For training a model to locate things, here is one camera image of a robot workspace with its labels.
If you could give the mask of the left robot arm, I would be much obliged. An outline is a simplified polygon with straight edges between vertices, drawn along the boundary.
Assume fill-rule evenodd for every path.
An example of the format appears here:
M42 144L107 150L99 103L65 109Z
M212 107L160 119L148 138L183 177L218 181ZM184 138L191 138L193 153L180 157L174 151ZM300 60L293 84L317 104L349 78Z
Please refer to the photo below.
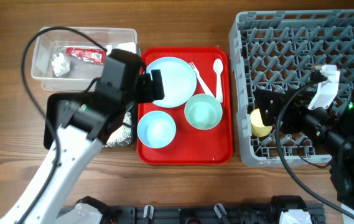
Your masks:
M0 223L105 223L108 207L89 198L64 215L60 211L79 176L102 150L124 114L138 103L164 98L161 71L146 70L142 58L112 50L94 91L57 94L54 121L47 120L53 143L42 165Z

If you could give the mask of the food scraps and rice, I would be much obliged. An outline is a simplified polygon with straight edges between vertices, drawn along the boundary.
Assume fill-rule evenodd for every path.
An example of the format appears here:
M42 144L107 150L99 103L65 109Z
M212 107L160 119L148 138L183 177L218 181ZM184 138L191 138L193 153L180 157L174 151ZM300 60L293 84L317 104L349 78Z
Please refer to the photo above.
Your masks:
M132 116L130 112L124 115L122 125L111 134L105 147L127 147L133 141Z

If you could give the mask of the yellow plastic cup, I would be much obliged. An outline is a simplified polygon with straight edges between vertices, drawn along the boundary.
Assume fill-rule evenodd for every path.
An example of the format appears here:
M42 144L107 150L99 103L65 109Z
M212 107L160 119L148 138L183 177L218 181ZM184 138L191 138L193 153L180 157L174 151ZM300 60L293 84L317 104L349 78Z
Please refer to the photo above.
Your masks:
M272 126L265 126L262 121L261 112L255 109L251 112L250 116L251 132L252 135L257 137L265 137L272 131Z

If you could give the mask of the light blue bowl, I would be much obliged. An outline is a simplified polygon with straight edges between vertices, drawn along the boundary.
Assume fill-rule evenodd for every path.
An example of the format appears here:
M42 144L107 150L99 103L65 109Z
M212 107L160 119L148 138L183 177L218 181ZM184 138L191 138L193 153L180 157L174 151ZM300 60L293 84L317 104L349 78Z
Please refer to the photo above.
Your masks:
M175 138L176 123L164 111L146 113L138 122L137 136L147 147L160 149L168 146Z

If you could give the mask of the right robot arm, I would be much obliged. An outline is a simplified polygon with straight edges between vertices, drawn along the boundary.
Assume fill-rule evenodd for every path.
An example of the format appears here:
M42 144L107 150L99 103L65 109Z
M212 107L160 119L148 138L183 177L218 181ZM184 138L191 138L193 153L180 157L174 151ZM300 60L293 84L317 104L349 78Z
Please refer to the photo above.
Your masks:
M311 107L314 96L314 91L307 90L254 91L264 124L276 124L284 110L280 125L283 134L302 133L314 147L331 155L330 179L337 200L354 211L354 89L339 116L325 108Z

